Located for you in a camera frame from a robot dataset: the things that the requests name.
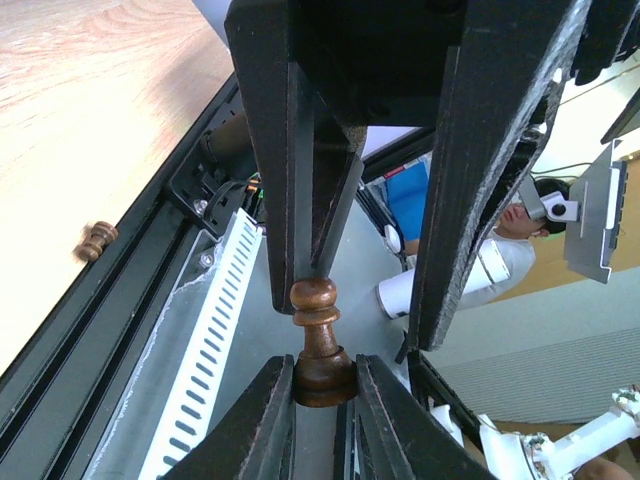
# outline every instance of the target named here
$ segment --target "wooden peg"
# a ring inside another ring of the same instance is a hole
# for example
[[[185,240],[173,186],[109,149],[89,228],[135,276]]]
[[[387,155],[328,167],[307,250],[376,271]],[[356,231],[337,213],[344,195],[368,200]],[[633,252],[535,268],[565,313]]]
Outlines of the wooden peg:
[[[78,257],[85,262],[95,262],[104,248],[118,238],[118,230],[107,222],[96,222],[89,238],[77,249]]]
[[[358,393],[356,365],[338,345],[332,323],[340,318],[335,307],[336,285],[327,278],[294,284],[293,323],[304,327],[304,350],[293,372],[296,402],[306,407],[332,407]]]

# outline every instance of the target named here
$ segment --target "person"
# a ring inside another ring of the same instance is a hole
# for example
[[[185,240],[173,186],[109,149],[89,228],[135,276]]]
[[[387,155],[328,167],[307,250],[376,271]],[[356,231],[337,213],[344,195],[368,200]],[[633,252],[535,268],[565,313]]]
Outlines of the person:
[[[412,169],[409,169],[403,172],[405,177],[408,177],[412,173],[411,170]],[[405,195],[404,199],[410,197],[413,202],[420,202],[419,196],[422,194],[426,196],[426,186],[417,187],[415,182],[408,181],[406,178],[400,178],[396,180],[396,184],[388,186],[390,200],[392,200],[392,198],[403,198],[399,192],[400,189],[396,188],[400,182],[403,182],[404,185],[410,185],[411,188],[414,189],[411,195]],[[554,192],[560,192],[565,199],[569,198],[569,184],[556,178],[536,180],[535,187],[540,197]],[[425,197],[422,197],[422,210],[418,215],[416,215],[414,207],[410,208],[406,205],[402,205],[402,210],[398,211],[402,219],[402,222],[398,221],[398,225],[405,238],[405,254],[408,257],[414,256],[418,252],[422,215],[424,214],[424,199]],[[397,202],[394,203],[390,201],[390,209],[395,216]],[[420,222],[419,229],[416,230],[415,224],[408,228],[405,227],[409,222],[409,219],[407,219],[408,211],[412,212],[414,222]],[[507,206],[500,215],[498,225],[489,233],[487,238],[491,238],[496,242],[498,250],[509,270],[509,278],[503,282],[495,283],[462,295],[458,303],[458,309],[461,310],[484,305],[518,285],[527,276],[527,273],[536,260],[531,238],[548,237],[549,235],[564,232],[566,228],[565,223],[553,222],[546,217],[539,220],[532,220],[529,218],[524,206],[520,203],[512,203]]]
[[[573,477],[575,480],[633,480],[631,474],[609,460],[596,457],[585,463]]]

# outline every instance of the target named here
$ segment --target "wooden chess pawn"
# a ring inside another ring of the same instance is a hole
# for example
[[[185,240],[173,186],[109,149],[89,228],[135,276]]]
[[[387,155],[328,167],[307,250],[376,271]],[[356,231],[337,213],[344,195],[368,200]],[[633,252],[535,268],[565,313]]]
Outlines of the wooden chess pawn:
[[[340,318],[336,298],[336,285],[327,278],[302,280],[291,289],[297,310],[293,323],[304,327],[293,392],[296,402],[307,407],[340,405],[358,393],[355,363],[338,345],[331,325]]]
[[[118,230],[107,222],[96,222],[89,238],[77,248],[77,255],[85,262],[95,262],[107,245],[118,238]]]

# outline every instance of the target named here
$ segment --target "gray surface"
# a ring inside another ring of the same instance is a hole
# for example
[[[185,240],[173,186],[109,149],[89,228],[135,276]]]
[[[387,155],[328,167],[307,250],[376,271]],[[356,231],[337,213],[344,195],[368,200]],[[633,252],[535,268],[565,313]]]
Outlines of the gray surface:
[[[396,375],[407,381],[406,365],[394,363],[402,344],[400,323],[389,321],[379,309],[374,287],[400,273],[400,262],[362,209],[354,204],[338,248],[331,279],[338,286],[337,307],[342,318],[334,323],[336,338],[351,358],[356,354],[379,355]],[[303,329],[290,316],[271,306],[266,245],[263,244],[249,284],[211,427],[218,424],[264,363],[274,355],[297,357],[303,346]],[[298,407],[296,478],[313,472],[314,480],[331,478],[335,409]]]

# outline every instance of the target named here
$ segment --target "wooden tabletop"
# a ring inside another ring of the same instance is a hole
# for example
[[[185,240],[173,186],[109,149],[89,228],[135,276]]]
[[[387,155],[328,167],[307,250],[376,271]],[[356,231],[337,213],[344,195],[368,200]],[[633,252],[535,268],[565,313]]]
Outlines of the wooden tabletop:
[[[0,374],[232,71],[190,0],[0,0]]]

